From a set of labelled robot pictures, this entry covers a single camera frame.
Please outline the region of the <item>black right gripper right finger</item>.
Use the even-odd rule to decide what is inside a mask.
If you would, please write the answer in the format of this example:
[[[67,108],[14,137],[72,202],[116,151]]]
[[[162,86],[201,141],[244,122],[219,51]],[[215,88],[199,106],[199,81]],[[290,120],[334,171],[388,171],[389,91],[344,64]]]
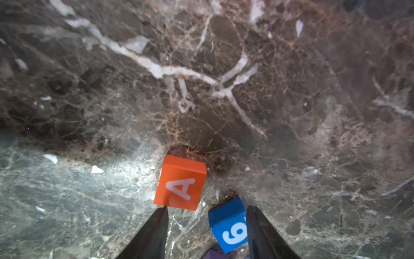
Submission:
[[[246,220],[251,259],[300,259],[258,207],[248,206]]]

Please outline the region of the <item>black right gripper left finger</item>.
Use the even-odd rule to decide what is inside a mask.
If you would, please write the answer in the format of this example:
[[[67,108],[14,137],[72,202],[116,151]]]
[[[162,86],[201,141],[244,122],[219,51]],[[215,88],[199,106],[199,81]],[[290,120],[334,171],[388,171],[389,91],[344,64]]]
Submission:
[[[158,208],[116,259],[164,259],[168,227],[168,208]]]

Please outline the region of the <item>purple block in pile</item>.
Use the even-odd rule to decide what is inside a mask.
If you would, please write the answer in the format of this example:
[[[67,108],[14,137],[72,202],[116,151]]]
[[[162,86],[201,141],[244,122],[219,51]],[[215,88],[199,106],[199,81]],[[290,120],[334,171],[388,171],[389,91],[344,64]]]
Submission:
[[[219,244],[211,246],[202,256],[202,259],[230,259]]]

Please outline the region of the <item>blue 9 block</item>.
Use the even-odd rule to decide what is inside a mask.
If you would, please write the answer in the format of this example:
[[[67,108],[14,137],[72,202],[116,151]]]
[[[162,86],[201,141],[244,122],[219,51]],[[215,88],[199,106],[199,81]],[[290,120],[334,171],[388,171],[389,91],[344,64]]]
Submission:
[[[211,210],[208,218],[210,229],[226,254],[248,242],[246,208],[240,197]]]

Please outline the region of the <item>orange A block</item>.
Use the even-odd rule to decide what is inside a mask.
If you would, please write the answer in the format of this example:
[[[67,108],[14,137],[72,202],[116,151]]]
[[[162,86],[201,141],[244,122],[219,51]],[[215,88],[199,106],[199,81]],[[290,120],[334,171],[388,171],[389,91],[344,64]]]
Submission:
[[[196,211],[207,178],[205,163],[166,155],[154,204]]]

